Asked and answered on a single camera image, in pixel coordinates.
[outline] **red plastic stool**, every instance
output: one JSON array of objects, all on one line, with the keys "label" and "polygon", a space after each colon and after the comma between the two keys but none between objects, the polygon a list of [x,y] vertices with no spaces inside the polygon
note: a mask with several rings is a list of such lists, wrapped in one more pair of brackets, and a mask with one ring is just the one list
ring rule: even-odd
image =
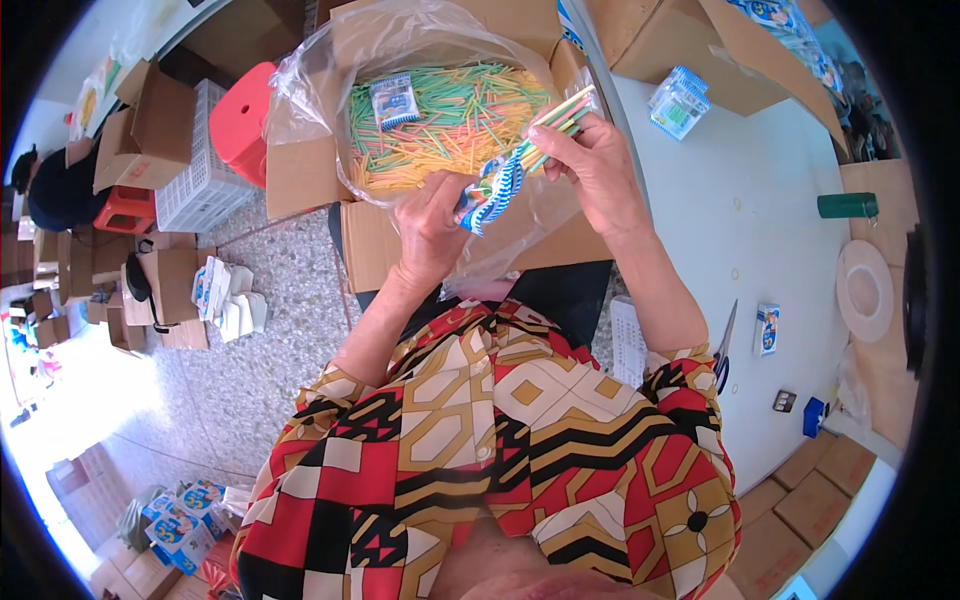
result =
[{"label": "red plastic stool", "polygon": [[118,233],[146,233],[156,221],[154,190],[114,185],[93,226]]},{"label": "red plastic stool", "polygon": [[270,108],[270,76],[276,67],[261,62],[224,94],[210,112],[210,140],[220,159],[243,179],[267,187],[267,144],[263,122]]}]

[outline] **woman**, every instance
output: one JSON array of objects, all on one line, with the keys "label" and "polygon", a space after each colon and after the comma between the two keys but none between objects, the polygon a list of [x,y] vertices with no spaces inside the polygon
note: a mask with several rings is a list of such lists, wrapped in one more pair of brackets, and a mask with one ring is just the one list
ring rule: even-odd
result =
[{"label": "woman", "polygon": [[58,232],[96,220],[112,188],[93,193],[97,153],[92,150],[93,140],[84,137],[42,161],[36,146],[16,160],[12,185],[27,196],[30,218],[37,227]]},{"label": "woman", "polygon": [[432,174],[397,210],[398,264],[257,478],[231,562],[244,597],[679,598],[730,563],[740,511],[707,325],[623,135],[581,123],[576,140],[530,136],[616,258],[652,350],[644,386],[509,299],[460,302],[397,346],[468,238],[452,211],[472,178]]}]

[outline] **black bag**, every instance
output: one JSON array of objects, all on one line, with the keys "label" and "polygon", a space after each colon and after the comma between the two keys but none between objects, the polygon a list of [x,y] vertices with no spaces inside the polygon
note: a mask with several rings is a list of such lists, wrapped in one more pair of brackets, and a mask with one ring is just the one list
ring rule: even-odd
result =
[{"label": "black bag", "polygon": [[156,305],[154,304],[154,291],[150,287],[150,281],[147,280],[147,274],[143,272],[140,265],[140,259],[136,252],[131,252],[127,256],[127,287],[130,288],[130,295],[133,299],[142,302],[150,301],[150,310],[154,313],[154,331],[157,333],[170,333],[170,327],[175,327],[179,323],[160,324],[156,317]]}]

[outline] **scissors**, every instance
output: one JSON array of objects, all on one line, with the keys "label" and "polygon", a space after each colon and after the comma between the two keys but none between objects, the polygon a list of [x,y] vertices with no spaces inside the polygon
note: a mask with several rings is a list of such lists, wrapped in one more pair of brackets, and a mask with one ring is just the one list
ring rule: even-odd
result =
[{"label": "scissors", "polygon": [[730,375],[730,358],[727,356],[727,351],[730,349],[730,336],[733,333],[733,321],[736,319],[736,306],[740,302],[740,299],[733,301],[733,310],[730,311],[730,318],[727,319],[727,330],[723,333],[723,339],[720,341],[720,346],[717,347],[717,351],[713,353],[713,360],[716,363],[713,365],[713,373],[717,376],[717,395],[723,392],[724,386],[727,385],[727,376]]}]

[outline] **woman's left hand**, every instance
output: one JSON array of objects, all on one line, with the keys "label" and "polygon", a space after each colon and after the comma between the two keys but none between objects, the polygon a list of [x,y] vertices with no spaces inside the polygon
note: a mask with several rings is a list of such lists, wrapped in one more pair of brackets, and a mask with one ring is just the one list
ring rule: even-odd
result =
[{"label": "woman's left hand", "polygon": [[476,177],[442,170],[423,178],[423,188],[396,208],[403,250],[395,275],[414,290],[429,294],[457,264],[469,231],[457,225],[453,209]]}]

